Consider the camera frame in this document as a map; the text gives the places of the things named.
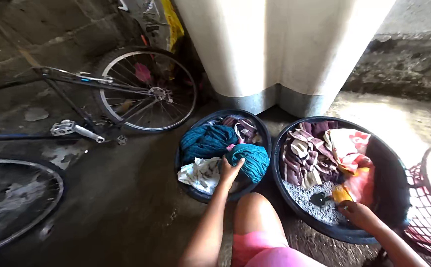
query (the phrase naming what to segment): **bicycle frame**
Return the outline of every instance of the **bicycle frame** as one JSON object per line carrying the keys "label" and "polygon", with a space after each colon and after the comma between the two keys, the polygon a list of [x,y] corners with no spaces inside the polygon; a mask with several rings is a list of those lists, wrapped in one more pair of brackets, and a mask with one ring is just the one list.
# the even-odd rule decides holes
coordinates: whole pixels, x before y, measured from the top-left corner
{"label": "bicycle frame", "polygon": [[[37,74],[37,77],[28,78],[24,80],[15,80],[8,83],[5,83],[3,85],[0,85],[0,90],[21,86],[25,84],[30,84],[37,81],[44,81],[46,82],[57,94],[60,96],[71,108],[74,112],[76,112],[79,116],[82,117],[82,119],[85,121],[86,127],[89,128],[92,132],[101,135],[106,134],[110,137],[110,139],[116,139],[118,136],[121,136],[121,127],[126,123],[126,121],[131,118],[132,116],[136,115],[138,112],[135,112],[131,114],[133,111],[132,109],[128,110],[124,115],[122,115],[122,118],[126,116],[123,120],[121,120],[118,123],[111,123],[107,127],[98,127],[92,119],[82,111],[81,108],[79,108],[70,98],[69,96],[62,90],[57,82],[65,82],[65,83],[71,83],[71,84],[77,84],[77,85],[85,85],[88,86],[91,89],[94,90],[115,90],[115,91],[123,91],[123,92],[131,92],[136,94],[144,94],[144,95],[154,95],[149,93],[145,88],[139,88],[139,87],[133,87],[133,86],[127,86],[127,85],[119,85],[115,84],[112,81],[102,83],[98,82],[96,80],[102,80],[92,77],[85,77],[80,76],[76,74],[72,74],[73,76],[77,77],[75,78],[69,78],[66,76],[59,76],[59,75],[52,75],[51,70],[52,68],[46,68],[46,67],[40,67],[40,68],[34,68],[33,69],[35,73]],[[66,135],[58,135],[54,136],[50,133],[48,134],[21,134],[21,133],[11,133],[11,134],[0,134],[0,141],[10,141],[10,140],[43,140],[43,139],[58,139],[58,140],[77,140],[84,138],[82,135],[79,135],[77,133],[70,133]]]}

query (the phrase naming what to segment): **bicycle tire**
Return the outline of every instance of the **bicycle tire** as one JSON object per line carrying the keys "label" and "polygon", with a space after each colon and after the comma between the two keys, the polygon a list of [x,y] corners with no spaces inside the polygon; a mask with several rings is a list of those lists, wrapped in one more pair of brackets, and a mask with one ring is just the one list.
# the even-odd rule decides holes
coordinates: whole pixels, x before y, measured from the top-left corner
{"label": "bicycle tire", "polygon": [[[177,122],[174,125],[171,125],[169,127],[164,127],[163,129],[149,129],[149,128],[144,128],[144,127],[138,127],[135,125],[132,125],[129,122],[126,122],[124,125],[126,128],[134,130],[134,131],[139,131],[139,132],[151,132],[151,133],[157,133],[157,132],[161,132],[161,131],[167,131],[167,130],[171,130],[174,129],[178,126],[180,126],[181,124],[183,124],[194,112],[195,110],[195,103],[196,103],[196,99],[197,99],[197,88],[195,86],[195,82],[194,79],[192,77],[192,75],[190,74],[190,72],[187,70],[187,68],[185,68],[181,63],[180,60],[171,52],[168,52],[166,50],[162,50],[159,48],[152,48],[152,47],[146,47],[146,46],[128,46],[128,47],[122,47],[119,48],[113,52],[109,52],[108,54],[106,54],[105,56],[103,56],[103,58],[100,60],[100,62],[98,63],[97,67],[95,68],[94,73],[97,76],[102,76],[102,74],[104,73],[104,70],[107,68],[107,66],[109,66],[109,64],[111,64],[114,60],[116,60],[118,57],[121,57],[125,54],[128,53],[133,53],[133,52],[148,52],[148,53],[158,53],[161,54],[163,56],[169,57],[171,58],[173,61],[175,61],[180,67],[182,67],[182,69],[186,72],[186,74],[188,75],[190,81],[192,82],[193,85],[193,90],[194,90],[194,100],[192,103],[192,107],[190,112],[179,122]],[[108,103],[105,103],[105,100],[103,100],[102,97],[102,91],[104,89],[100,89],[100,90],[93,90],[93,95],[94,98],[100,108],[100,110],[110,119],[112,120],[114,123],[119,123],[122,119],[119,116],[116,116],[117,114],[115,112],[113,112],[111,107],[108,106]]]}
{"label": "bicycle tire", "polygon": [[55,199],[50,203],[50,205],[43,212],[41,212],[37,217],[35,217],[35,219],[33,219],[29,224],[25,225],[23,228],[13,233],[12,235],[8,236],[7,238],[1,240],[0,247],[2,247],[10,243],[11,241],[21,237],[23,234],[25,234],[30,229],[35,227],[46,217],[48,217],[53,211],[56,210],[58,204],[61,202],[62,198],[64,197],[65,174],[61,168],[57,167],[56,165],[52,164],[49,161],[29,158],[27,156],[9,155],[9,154],[0,153],[0,163],[22,164],[22,165],[28,165],[28,166],[39,168],[51,174],[53,178],[55,178],[58,181],[58,186],[59,186],[59,191]]}

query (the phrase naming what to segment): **hand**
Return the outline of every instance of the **hand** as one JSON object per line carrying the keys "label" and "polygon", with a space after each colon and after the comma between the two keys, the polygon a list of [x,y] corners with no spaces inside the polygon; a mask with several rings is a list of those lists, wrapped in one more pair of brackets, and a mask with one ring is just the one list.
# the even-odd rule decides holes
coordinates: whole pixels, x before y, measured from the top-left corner
{"label": "hand", "polygon": [[339,211],[355,226],[364,229],[373,236],[384,227],[388,227],[367,206],[361,203],[344,200],[339,204]]}
{"label": "hand", "polygon": [[230,163],[225,158],[225,155],[222,157],[222,169],[220,174],[220,183],[221,182],[227,182],[230,185],[232,185],[233,180],[237,177],[237,174],[240,171],[240,168],[243,166],[243,163],[245,162],[244,158],[241,158],[239,162],[237,162],[237,165],[234,167],[230,165]]}

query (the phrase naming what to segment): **maroon cloth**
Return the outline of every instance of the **maroon cloth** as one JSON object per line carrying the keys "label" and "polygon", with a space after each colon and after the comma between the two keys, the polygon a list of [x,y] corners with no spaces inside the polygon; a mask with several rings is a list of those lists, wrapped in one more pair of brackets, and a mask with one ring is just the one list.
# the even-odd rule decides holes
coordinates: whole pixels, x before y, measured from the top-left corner
{"label": "maroon cloth", "polygon": [[[291,150],[291,144],[295,140],[307,144],[306,157],[300,158]],[[319,177],[323,181],[337,181],[340,176],[334,156],[326,149],[324,142],[303,130],[288,131],[286,143],[280,150],[280,168],[285,181],[295,185],[301,185],[307,173],[312,172],[313,168],[319,171]]]}
{"label": "maroon cloth", "polygon": [[324,132],[329,129],[339,128],[339,122],[337,121],[322,121],[318,123],[300,123],[301,130],[306,131],[315,138],[324,140]]}
{"label": "maroon cloth", "polygon": [[249,119],[237,119],[234,116],[228,116],[222,120],[222,125],[233,128],[244,143],[252,143],[252,138],[257,135],[257,128]]}
{"label": "maroon cloth", "polygon": [[[301,130],[288,131],[286,141],[281,146],[279,157],[281,177],[291,184],[301,185],[307,173],[316,168],[323,181],[342,183],[344,177],[336,168],[337,161],[334,159],[332,152],[325,147],[323,141],[325,131],[339,128],[339,122],[302,122],[299,124],[299,128]],[[299,158],[291,150],[291,144],[295,140],[308,144],[308,154],[306,157]]]}

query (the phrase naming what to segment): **pink shorts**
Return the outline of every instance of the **pink shorts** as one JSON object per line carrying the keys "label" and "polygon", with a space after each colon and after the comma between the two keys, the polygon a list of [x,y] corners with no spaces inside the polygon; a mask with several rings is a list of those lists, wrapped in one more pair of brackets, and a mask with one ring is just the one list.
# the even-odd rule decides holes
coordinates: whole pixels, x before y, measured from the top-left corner
{"label": "pink shorts", "polygon": [[290,248],[284,236],[264,231],[233,235],[231,266],[325,267],[303,253]]}
{"label": "pink shorts", "polygon": [[289,247],[288,241],[282,235],[269,232],[251,232],[245,235],[233,235],[232,267],[247,265],[256,254],[272,247]]}

